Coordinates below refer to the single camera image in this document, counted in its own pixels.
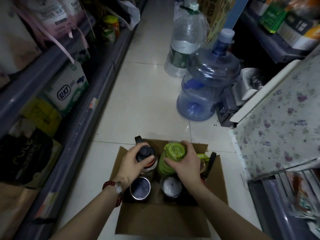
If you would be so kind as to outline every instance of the red and yellow container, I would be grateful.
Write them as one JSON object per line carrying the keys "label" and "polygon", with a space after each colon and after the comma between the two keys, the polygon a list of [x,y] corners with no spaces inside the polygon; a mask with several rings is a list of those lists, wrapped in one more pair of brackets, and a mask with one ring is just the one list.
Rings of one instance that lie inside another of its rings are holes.
{"label": "red and yellow container", "polygon": [[103,22],[106,24],[111,24],[112,28],[115,33],[115,37],[118,38],[120,35],[120,28],[119,28],[119,20],[117,17],[113,15],[107,15],[103,18]]}

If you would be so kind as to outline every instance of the large water bottle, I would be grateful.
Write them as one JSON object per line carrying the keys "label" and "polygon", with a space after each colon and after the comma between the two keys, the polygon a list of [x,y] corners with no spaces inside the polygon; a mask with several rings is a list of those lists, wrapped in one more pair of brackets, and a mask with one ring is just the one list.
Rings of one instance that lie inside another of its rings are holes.
{"label": "large water bottle", "polygon": [[240,74],[240,61],[227,51],[235,32],[222,29],[213,50],[199,48],[187,61],[182,91],[177,99],[178,112],[193,121],[212,117],[217,104]]}
{"label": "large water bottle", "polygon": [[206,17],[198,11],[199,5],[190,2],[185,0],[184,5],[188,6],[175,3],[170,51],[164,64],[170,76],[186,74],[190,54],[204,44],[210,29]]}

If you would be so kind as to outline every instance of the store shelf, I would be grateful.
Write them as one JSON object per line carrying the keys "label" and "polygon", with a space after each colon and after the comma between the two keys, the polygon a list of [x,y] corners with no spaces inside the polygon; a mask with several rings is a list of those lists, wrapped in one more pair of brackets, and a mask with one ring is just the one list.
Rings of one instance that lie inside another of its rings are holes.
{"label": "store shelf", "polygon": [[292,192],[285,190],[289,187],[286,184],[285,173],[248,183],[262,230],[275,240],[317,240],[306,221],[294,217],[290,211],[288,198]]}
{"label": "store shelf", "polygon": [[[145,2],[141,0],[138,7],[142,9]],[[83,65],[89,88],[59,126],[54,138],[64,150],[14,239],[50,237],[133,32],[122,30],[112,45],[90,46],[91,59]]]}
{"label": "store shelf", "polygon": [[293,60],[304,59],[309,52],[291,48],[277,33],[271,34],[263,29],[257,21],[257,16],[244,9],[240,15],[253,36],[259,41],[262,48],[268,53],[275,63],[289,63]]}
{"label": "store shelf", "polygon": [[[94,18],[90,14],[88,15],[91,24],[94,25]],[[84,35],[90,32],[90,24],[86,17],[79,25],[79,28]],[[66,35],[66,37],[59,40],[67,51],[71,51],[77,41],[81,39],[79,31],[74,30],[72,33],[73,39]],[[26,69],[13,75],[12,82],[3,91],[0,91],[0,138],[8,133],[16,122],[19,111],[26,101],[44,88],[67,59],[68,57],[57,45],[52,45]]]}

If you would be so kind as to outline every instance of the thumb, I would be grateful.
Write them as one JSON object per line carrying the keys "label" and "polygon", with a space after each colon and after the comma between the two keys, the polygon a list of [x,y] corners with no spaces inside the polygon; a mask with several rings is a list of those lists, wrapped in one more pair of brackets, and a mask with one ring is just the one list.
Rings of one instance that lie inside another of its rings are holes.
{"label": "thumb", "polygon": [[178,165],[179,165],[179,162],[177,162],[177,161],[172,161],[172,160],[170,160],[170,159],[167,158],[167,157],[164,157],[163,160],[165,161],[165,163],[166,163],[167,165],[169,165],[169,166],[172,167],[175,171],[177,171],[176,169],[177,169],[177,167],[178,167]]}
{"label": "thumb", "polygon": [[145,159],[143,159],[141,162],[139,162],[140,166],[142,168],[146,167],[148,164],[150,164],[154,160],[154,155],[151,155]]}

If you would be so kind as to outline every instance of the floral pattern panel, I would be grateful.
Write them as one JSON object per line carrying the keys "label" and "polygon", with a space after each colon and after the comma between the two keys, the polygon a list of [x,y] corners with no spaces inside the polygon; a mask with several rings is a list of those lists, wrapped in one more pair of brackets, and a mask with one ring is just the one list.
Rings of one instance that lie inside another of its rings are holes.
{"label": "floral pattern panel", "polygon": [[320,46],[229,132],[247,179],[320,157]]}

